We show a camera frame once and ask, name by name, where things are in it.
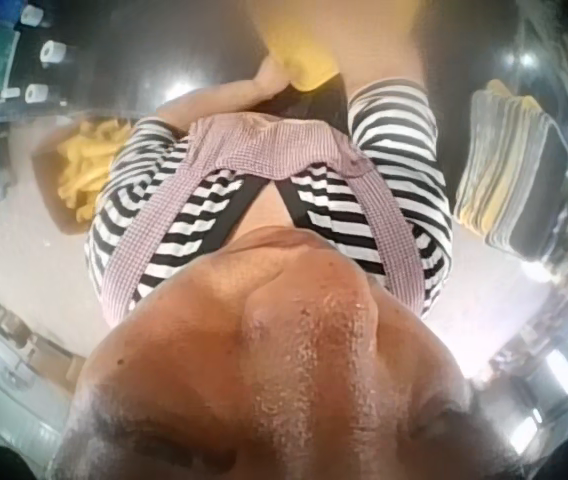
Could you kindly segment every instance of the floor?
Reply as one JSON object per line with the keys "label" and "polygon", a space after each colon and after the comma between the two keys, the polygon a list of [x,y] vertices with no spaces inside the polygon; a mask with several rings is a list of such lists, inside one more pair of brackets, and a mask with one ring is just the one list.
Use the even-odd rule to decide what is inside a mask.
{"label": "floor", "polygon": [[106,334],[88,280],[83,236],[65,236],[40,197],[30,153],[55,118],[14,125],[9,148],[14,179],[0,202],[0,303],[31,328],[87,355]]}

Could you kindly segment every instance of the nose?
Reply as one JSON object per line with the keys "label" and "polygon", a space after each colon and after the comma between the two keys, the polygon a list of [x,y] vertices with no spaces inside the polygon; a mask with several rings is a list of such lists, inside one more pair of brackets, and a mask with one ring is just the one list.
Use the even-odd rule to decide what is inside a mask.
{"label": "nose", "polygon": [[288,465],[304,470],[291,478],[330,478],[312,474],[326,475],[335,455],[351,459],[351,473],[377,461],[369,457],[380,431],[370,288],[339,252],[310,250],[246,303],[243,370],[258,427],[290,456]]}

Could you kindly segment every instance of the ceiling light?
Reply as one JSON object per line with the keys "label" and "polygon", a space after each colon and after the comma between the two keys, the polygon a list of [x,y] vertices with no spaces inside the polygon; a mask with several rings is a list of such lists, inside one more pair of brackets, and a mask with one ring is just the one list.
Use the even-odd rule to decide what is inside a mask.
{"label": "ceiling light", "polygon": [[533,417],[526,418],[522,423],[520,423],[519,427],[515,429],[513,434],[511,435],[511,445],[517,452],[518,455],[521,455],[526,451],[528,446],[535,438],[535,434],[537,433],[537,424]]}
{"label": "ceiling light", "polygon": [[537,58],[530,52],[523,53],[520,56],[520,65],[526,68],[533,68],[537,65]]}
{"label": "ceiling light", "polygon": [[559,382],[560,386],[568,395],[568,361],[566,360],[566,357],[557,350],[553,350],[546,357],[546,363],[551,369],[551,372],[553,372],[553,375]]}
{"label": "ceiling light", "polygon": [[504,56],[504,63],[506,63],[507,66],[512,67],[515,63],[515,55],[513,55],[512,53],[507,53]]}
{"label": "ceiling light", "polygon": [[533,409],[533,418],[535,418],[537,423],[542,423],[542,414],[537,408]]}

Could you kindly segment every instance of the light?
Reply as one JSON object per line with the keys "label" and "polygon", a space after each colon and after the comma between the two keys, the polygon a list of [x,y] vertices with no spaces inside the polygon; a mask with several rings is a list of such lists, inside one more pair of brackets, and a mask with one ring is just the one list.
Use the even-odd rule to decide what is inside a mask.
{"label": "light", "polygon": [[164,96],[164,101],[169,102],[171,100],[175,100],[183,95],[186,95],[189,92],[195,90],[195,87],[187,82],[177,82],[173,85]]}
{"label": "light", "polygon": [[518,455],[521,455],[526,451],[528,446],[535,438],[535,434],[537,433],[537,424],[533,417],[526,418],[522,423],[520,423],[519,427],[515,429],[513,434],[511,435],[511,445],[517,452]]}
{"label": "light", "polygon": [[522,270],[528,278],[538,283],[548,283],[554,279],[551,272],[539,262],[524,262],[522,263]]}
{"label": "light", "polygon": [[504,56],[504,63],[506,63],[506,66],[512,67],[515,64],[515,55],[513,55],[512,53],[507,53]]}
{"label": "light", "polygon": [[566,357],[557,350],[553,350],[546,357],[546,363],[551,369],[551,372],[553,372],[553,375],[559,382],[560,386],[568,395],[568,361],[566,360]]}
{"label": "light", "polygon": [[533,418],[535,418],[535,421],[537,423],[542,423],[542,414],[540,413],[540,411],[537,408],[533,409]]}
{"label": "light", "polygon": [[534,68],[537,65],[537,57],[530,52],[520,56],[520,65],[525,68]]}

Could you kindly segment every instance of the striped sleeve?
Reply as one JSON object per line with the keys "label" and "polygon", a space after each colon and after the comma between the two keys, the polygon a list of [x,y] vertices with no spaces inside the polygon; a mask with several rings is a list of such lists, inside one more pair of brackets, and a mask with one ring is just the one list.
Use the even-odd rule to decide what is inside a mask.
{"label": "striped sleeve", "polygon": [[126,186],[133,186],[133,192],[141,196],[164,162],[181,161],[186,145],[162,120],[154,117],[140,120],[113,161],[109,182],[100,197],[108,198]]}
{"label": "striped sleeve", "polygon": [[437,164],[437,127],[426,93],[403,79],[369,85],[349,103],[349,128],[413,228],[428,310],[450,273],[453,244],[444,176]]}
{"label": "striped sleeve", "polygon": [[89,275],[98,295],[120,238],[144,202],[175,172],[187,149],[188,138],[178,140],[164,122],[146,118],[135,126],[116,156],[85,244]]}

